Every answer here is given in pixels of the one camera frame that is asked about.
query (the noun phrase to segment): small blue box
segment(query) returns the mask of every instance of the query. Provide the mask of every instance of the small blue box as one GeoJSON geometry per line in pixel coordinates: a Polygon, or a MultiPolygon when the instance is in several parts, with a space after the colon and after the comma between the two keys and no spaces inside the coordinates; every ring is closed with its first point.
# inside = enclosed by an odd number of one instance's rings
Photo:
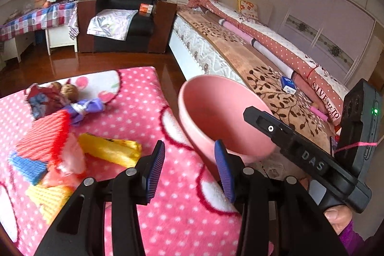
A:
{"type": "Polygon", "coordinates": [[[282,76],[281,78],[281,83],[282,83],[282,89],[291,95],[294,95],[296,93],[296,86],[294,85],[293,80],[290,78],[287,78],[285,76],[282,76]]]}

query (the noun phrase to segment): checkered tablecloth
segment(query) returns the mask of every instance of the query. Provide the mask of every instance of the checkered tablecloth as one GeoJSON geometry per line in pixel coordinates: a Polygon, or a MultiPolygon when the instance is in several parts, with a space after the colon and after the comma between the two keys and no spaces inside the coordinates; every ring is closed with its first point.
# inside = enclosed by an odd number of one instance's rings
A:
{"type": "Polygon", "coordinates": [[[49,8],[35,9],[6,25],[0,25],[0,42],[28,32],[68,24],[75,5],[76,2],[53,4],[49,8]]]}

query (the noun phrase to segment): wooden armrest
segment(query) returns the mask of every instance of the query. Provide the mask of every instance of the wooden armrest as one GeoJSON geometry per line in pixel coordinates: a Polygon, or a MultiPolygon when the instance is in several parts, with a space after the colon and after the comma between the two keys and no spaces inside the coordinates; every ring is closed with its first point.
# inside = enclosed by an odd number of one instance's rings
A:
{"type": "Polygon", "coordinates": [[[157,0],[152,13],[155,27],[148,44],[148,52],[164,53],[166,51],[176,9],[177,4],[157,0]]]}
{"type": "Polygon", "coordinates": [[[87,34],[88,25],[93,17],[96,15],[97,3],[99,10],[103,8],[103,2],[106,0],[83,0],[78,3],[78,25],[80,34],[77,36],[77,46],[79,52],[93,52],[94,51],[94,36],[87,34]]]}
{"type": "Polygon", "coordinates": [[[96,0],[96,13],[98,14],[100,11],[104,10],[107,6],[108,0],[96,0]]]}

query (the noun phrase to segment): human hand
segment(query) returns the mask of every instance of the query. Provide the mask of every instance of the human hand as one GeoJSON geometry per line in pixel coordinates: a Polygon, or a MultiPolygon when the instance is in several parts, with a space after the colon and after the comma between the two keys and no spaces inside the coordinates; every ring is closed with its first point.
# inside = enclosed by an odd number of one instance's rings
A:
{"type": "Polygon", "coordinates": [[[328,208],[324,212],[324,215],[332,225],[337,235],[341,234],[341,232],[352,220],[352,211],[345,205],[328,208]]]}

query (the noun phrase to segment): yellow knitted toy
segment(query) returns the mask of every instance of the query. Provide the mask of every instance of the yellow knitted toy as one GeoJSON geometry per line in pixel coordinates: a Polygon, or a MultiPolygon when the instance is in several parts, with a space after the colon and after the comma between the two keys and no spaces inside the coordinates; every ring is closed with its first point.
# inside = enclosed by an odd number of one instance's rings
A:
{"type": "Polygon", "coordinates": [[[32,202],[40,206],[40,213],[48,225],[53,223],[72,193],[72,189],[67,186],[44,188],[40,184],[29,186],[25,192],[32,202]]]}

